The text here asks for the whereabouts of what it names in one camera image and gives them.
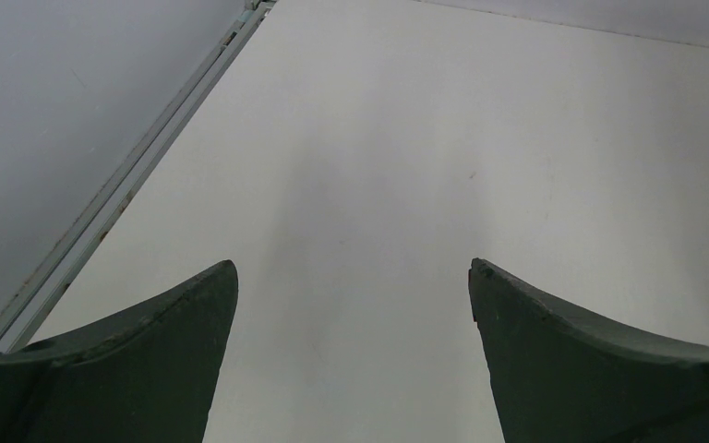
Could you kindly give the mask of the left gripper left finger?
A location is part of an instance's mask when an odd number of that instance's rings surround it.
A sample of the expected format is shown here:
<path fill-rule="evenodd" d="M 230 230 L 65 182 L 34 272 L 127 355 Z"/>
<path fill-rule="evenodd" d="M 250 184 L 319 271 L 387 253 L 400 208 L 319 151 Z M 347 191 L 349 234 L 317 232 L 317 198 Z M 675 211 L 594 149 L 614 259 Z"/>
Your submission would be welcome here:
<path fill-rule="evenodd" d="M 238 300 L 233 262 L 0 353 L 0 442 L 199 442 Z"/>

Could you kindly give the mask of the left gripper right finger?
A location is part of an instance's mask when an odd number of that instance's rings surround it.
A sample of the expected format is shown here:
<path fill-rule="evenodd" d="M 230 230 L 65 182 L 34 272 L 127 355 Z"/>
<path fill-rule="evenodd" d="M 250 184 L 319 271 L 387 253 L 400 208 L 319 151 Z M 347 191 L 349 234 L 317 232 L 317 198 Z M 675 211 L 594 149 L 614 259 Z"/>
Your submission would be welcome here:
<path fill-rule="evenodd" d="M 476 258 L 473 318 L 508 442 L 709 442 L 709 346 L 619 323 Z"/>

